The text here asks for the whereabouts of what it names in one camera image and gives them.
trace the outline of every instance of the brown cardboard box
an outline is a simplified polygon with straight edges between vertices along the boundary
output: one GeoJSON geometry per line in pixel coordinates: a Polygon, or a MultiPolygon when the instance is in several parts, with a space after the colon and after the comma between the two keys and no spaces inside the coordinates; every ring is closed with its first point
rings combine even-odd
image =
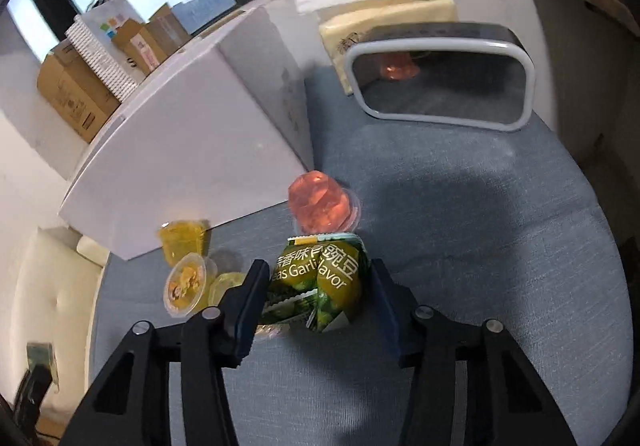
{"type": "Polygon", "coordinates": [[[87,143],[120,106],[68,40],[49,51],[36,85],[40,94],[87,143]]]}
{"type": "Polygon", "coordinates": [[[191,39],[171,12],[164,10],[164,15],[156,17],[162,11],[160,8],[147,24],[127,20],[111,39],[146,76],[191,39]]]}

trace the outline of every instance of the gray fabric tablecloth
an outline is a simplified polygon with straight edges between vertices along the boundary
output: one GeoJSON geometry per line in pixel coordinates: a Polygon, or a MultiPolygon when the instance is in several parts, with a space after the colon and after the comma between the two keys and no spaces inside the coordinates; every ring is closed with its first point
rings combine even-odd
{"type": "MultiPolygon", "coordinates": [[[[316,70],[307,94],[316,167],[360,197],[358,233],[370,255],[450,318],[502,320],[578,444],[601,444],[628,397],[628,294],[593,190],[554,134],[536,115],[512,134],[374,119],[344,96],[332,69],[316,70]]],[[[246,271],[254,258],[273,265],[292,228],[286,205],[274,206],[213,229],[210,255],[222,271],[246,271]]],[[[112,255],[92,375],[136,321],[176,323],[161,299],[168,272],[159,250],[129,262],[112,255]]],[[[410,378],[386,352],[368,304],[349,328],[292,330],[254,344],[225,372],[242,446],[396,444],[410,378]]],[[[170,392],[180,446],[177,375],[170,392]]]]}

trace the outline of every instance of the green snack package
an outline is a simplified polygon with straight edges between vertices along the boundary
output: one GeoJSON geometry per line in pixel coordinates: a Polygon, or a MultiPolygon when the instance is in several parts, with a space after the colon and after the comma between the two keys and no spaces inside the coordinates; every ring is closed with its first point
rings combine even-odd
{"type": "Polygon", "coordinates": [[[357,312],[360,275],[369,268],[353,233],[292,237],[278,258],[261,324],[306,320],[311,330],[343,327],[357,312]]]}

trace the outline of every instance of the tufted cushion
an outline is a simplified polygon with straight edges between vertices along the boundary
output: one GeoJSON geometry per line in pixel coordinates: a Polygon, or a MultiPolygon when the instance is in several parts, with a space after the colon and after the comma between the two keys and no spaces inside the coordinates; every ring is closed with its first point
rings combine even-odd
{"type": "Polygon", "coordinates": [[[26,344],[51,342],[60,389],[52,386],[42,413],[66,422],[84,396],[85,347],[100,266],[42,230],[31,237],[20,266],[10,328],[14,392],[27,368],[26,344]]]}

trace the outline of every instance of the jelly cup lid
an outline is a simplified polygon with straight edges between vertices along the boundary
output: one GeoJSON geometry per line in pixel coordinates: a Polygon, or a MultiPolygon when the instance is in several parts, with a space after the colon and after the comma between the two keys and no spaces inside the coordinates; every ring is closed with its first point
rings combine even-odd
{"type": "Polygon", "coordinates": [[[167,312],[176,318],[187,316],[204,295],[206,283],[207,267],[202,256],[197,253],[184,256],[164,284],[162,301],[167,312]]]}

